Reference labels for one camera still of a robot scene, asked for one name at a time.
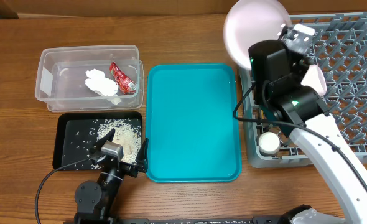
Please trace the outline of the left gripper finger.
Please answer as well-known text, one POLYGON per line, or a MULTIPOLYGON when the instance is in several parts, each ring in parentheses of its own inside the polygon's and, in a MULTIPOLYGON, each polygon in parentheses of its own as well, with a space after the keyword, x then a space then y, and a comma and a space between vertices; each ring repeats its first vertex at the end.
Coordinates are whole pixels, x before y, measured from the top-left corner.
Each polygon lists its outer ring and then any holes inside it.
POLYGON ((95 149, 101 149, 103 145, 107 142, 112 142, 115 134, 115 129, 111 129, 105 136, 97 140, 95 143, 95 149))
POLYGON ((141 144, 141 148, 138 151, 136 157, 136 168, 139 172, 146 173, 148 170, 148 158, 147 158, 147 149, 148 149, 149 139, 145 138, 144 142, 141 144))

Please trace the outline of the red snack wrapper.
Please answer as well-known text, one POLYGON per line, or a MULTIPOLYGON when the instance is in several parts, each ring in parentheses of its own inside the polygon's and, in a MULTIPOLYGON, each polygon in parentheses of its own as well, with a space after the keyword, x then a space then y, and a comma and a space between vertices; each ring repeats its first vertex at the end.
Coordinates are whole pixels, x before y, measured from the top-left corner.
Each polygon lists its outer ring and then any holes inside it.
POLYGON ((124 95, 132 95, 136 92, 136 84, 118 67, 116 62, 111 62, 109 70, 124 95))

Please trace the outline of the white napkin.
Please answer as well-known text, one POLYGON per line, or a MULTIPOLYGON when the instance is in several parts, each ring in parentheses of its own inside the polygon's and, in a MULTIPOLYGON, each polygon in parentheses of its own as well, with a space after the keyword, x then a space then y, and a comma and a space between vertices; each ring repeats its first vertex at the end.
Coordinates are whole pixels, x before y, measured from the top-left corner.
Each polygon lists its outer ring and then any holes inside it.
POLYGON ((93 92, 110 97, 109 101, 114 105, 118 105, 123 101, 117 96, 119 86, 115 80, 105 77, 105 73, 97 70, 87 70, 85 72, 87 79, 85 80, 85 85, 93 92))

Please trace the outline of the white paper cup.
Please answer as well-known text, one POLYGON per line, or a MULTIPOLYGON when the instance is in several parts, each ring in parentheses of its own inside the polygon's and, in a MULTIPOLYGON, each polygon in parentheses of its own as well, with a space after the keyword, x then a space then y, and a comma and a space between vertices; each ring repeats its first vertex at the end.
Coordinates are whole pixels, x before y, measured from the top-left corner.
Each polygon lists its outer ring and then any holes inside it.
POLYGON ((279 136, 272 132, 265 132, 258 138, 259 151, 263 156, 275 156, 281 147, 279 136))

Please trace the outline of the large white plate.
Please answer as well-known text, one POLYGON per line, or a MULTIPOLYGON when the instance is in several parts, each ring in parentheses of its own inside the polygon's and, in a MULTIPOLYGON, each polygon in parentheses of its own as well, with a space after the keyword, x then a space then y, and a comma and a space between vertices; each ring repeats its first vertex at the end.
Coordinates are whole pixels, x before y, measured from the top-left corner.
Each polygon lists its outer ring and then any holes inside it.
POLYGON ((248 49, 264 40, 276 40, 283 24, 290 26, 291 19, 278 1, 239 0, 225 19, 225 48, 239 67, 250 70, 248 49))

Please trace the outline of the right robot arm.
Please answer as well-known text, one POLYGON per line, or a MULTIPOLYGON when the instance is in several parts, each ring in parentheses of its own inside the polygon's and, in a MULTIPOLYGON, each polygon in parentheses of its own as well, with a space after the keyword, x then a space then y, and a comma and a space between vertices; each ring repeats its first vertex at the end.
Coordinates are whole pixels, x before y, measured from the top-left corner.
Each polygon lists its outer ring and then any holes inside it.
POLYGON ((322 98, 323 75, 279 40, 256 43, 248 54, 264 122, 282 128, 312 161, 341 205, 345 223, 367 223, 367 170, 322 98))

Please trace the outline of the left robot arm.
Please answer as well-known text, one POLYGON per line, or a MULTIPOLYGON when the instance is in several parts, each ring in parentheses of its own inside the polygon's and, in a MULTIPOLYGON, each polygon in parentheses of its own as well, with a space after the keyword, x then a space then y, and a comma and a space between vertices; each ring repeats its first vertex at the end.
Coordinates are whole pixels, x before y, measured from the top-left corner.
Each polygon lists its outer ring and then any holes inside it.
POLYGON ((77 187, 74 223, 118 223, 119 220, 110 215, 110 210, 124 178, 136 178, 138 173, 147 172, 148 138, 141 144, 135 163, 130 164, 123 161, 122 145, 112 142, 114 133, 114 130, 110 131, 90 148, 90 160, 101 167, 101 173, 96 182, 86 181, 77 187))

